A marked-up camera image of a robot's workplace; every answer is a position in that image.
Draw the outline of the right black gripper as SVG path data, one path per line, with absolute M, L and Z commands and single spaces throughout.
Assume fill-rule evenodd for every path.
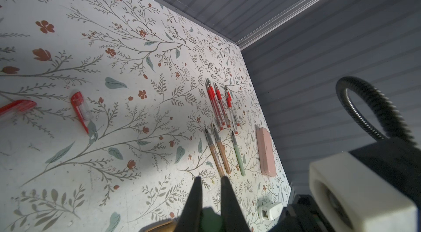
M 269 232 L 334 232 L 311 195 L 296 195 Z

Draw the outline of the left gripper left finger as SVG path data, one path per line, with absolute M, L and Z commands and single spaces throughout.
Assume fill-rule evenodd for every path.
M 196 177 L 174 231 L 198 232 L 200 229 L 202 208 L 201 177 Z

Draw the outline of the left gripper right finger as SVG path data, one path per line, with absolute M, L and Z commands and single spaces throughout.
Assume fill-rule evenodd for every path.
M 226 232 L 250 232 L 227 176 L 221 178 L 221 217 Z

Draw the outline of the dark green marker cap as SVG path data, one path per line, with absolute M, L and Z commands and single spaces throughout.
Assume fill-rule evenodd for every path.
M 224 232 L 224 222 L 220 215 L 216 214 L 211 207 L 202 209 L 200 219 L 201 232 Z

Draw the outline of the light green marker pen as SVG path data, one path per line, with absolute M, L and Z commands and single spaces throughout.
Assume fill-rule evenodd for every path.
M 235 154 L 236 154 L 237 162 L 238 162 L 238 165 L 239 165 L 240 173 L 241 173 L 242 176 L 245 176 L 246 173 L 245 173 L 245 170 L 244 170 L 240 149 L 239 149 L 236 137 L 235 137 L 235 133 L 233 131 L 231 131 L 231 139 L 232 139 L 234 151 L 235 151 Z

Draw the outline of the red pen cap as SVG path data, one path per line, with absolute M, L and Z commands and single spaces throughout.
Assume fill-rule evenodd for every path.
M 70 101 L 85 132 L 89 134 L 88 124 L 93 116 L 82 93 L 80 91 L 76 92 L 71 96 Z
M 34 109 L 37 103 L 30 100 L 19 99 L 1 107 L 1 119 L 9 119 L 16 115 L 27 113 Z

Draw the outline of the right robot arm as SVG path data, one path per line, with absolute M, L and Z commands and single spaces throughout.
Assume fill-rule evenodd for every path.
M 418 232 L 421 150 L 397 108 L 370 83 L 338 80 L 339 101 L 375 142 L 315 161 L 310 195 L 285 207 L 275 232 Z

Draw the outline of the white rectangular eraser box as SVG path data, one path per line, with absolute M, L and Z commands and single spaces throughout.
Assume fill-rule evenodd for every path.
M 258 216 L 261 220 L 273 221 L 279 218 L 283 209 L 284 205 L 281 202 L 264 204 L 258 207 Z

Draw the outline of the pink pencil case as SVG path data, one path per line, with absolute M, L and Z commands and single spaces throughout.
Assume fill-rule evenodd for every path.
M 264 176 L 276 177 L 276 164 L 270 132 L 266 128 L 257 128 L 256 137 L 261 172 Z

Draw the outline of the floral table mat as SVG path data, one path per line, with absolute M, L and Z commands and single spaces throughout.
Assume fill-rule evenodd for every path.
M 275 222 L 258 207 L 291 189 L 279 159 L 276 177 L 261 173 L 266 120 L 237 45 L 154 0 L 1 0 L 1 105 L 37 103 L 1 119 L 1 231 L 139 232 L 178 218 L 195 177 L 220 212 L 206 78 L 235 100 L 246 175 L 225 129 L 229 178 L 250 229 L 266 232 Z

